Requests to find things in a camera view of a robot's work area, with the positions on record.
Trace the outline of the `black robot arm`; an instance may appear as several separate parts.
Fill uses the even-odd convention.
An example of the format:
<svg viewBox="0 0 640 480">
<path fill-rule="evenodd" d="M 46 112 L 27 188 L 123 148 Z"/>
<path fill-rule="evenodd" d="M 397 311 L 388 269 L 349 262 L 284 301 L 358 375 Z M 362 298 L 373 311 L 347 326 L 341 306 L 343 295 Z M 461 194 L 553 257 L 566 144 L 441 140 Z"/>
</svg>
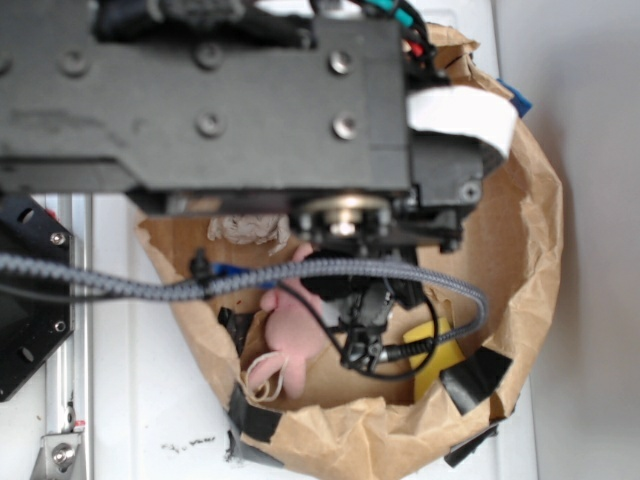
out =
<svg viewBox="0 0 640 480">
<path fill-rule="evenodd" d="M 421 127 L 441 93 L 406 1 L 5 1 L 1 190 L 123 193 L 153 214 L 286 213 L 332 248 L 459 247 L 482 145 Z"/>
</svg>

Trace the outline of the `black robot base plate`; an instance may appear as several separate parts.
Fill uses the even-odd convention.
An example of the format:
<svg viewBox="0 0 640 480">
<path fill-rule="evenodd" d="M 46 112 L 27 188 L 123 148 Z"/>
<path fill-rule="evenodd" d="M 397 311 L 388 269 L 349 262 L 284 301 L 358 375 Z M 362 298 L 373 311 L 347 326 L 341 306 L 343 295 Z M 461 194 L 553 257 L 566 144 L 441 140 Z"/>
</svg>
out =
<svg viewBox="0 0 640 480">
<path fill-rule="evenodd" d="M 69 195 L 1 198 L 1 251 L 74 263 Z M 70 306 L 1 291 L 1 400 L 10 400 L 72 333 Z"/>
</svg>

